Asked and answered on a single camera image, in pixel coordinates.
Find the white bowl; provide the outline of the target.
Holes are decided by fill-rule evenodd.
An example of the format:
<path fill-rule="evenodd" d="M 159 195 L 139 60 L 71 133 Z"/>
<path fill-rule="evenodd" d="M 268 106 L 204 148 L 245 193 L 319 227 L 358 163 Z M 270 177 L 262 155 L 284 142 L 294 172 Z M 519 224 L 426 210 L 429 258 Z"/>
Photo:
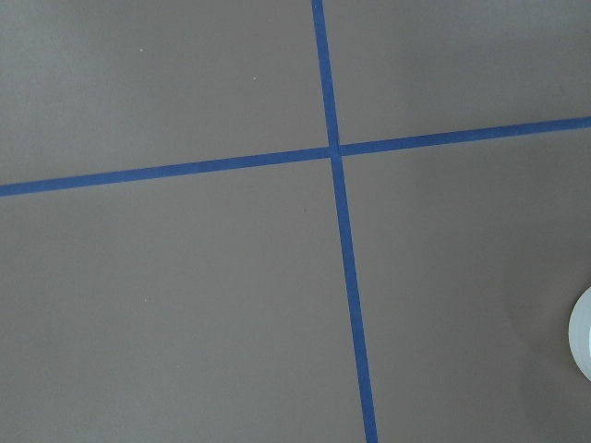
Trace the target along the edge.
<path fill-rule="evenodd" d="M 576 301 L 568 325 L 568 341 L 573 360 L 587 379 L 591 378 L 590 299 L 591 288 L 587 288 Z"/>

